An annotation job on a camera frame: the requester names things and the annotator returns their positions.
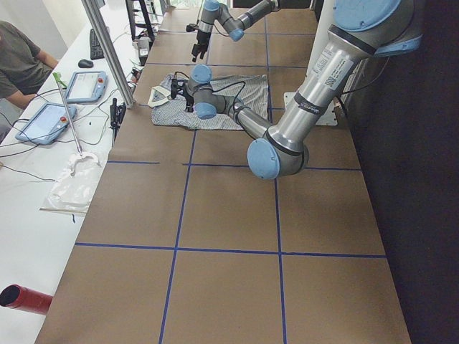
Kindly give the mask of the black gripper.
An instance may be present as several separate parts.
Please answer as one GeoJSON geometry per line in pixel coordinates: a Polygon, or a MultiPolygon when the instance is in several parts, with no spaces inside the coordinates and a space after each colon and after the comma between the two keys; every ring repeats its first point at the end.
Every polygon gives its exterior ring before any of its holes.
{"type": "Polygon", "coordinates": [[[207,53],[207,50],[208,50],[209,40],[210,40],[209,32],[203,32],[201,30],[197,32],[197,44],[193,45],[193,48],[191,51],[193,59],[197,59],[198,56],[200,59],[203,59],[205,57],[205,54],[207,53]]]}
{"type": "Polygon", "coordinates": [[[194,106],[193,106],[194,105],[194,98],[193,98],[193,96],[190,95],[186,89],[182,90],[182,96],[186,100],[185,111],[188,112],[188,113],[194,112],[194,106]]]}

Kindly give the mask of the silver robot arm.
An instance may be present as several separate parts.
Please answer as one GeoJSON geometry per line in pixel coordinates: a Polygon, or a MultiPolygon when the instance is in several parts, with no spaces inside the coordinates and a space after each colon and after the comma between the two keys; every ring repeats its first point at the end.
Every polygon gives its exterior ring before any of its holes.
{"type": "Polygon", "coordinates": [[[286,8],[287,1],[260,1],[246,12],[234,18],[227,5],[218,1],[204,1],[196,24],[188,24],[187,32],[197,32],[197,42],[193,45],[192,61],[204,59],[209,48],[214,23],[218,22],[233,42],[241,40],[245,30],[275,11],[286,8]]]}
{"type": "Polygon", "coordinates": [[[351,73],[363,59],[390,57],[416,50],[422,39],[424,1],[335,1],[328,42],[311,73],[272,125],[236,96],[218,95],[212,71],[196,65],[188,80],[172,93],[186,98],[199,118],[225,114],[254,139],[247,150],[250,170],[261,179],[300,172],[308,162],[306,136],[339,97],[351,73]]]}

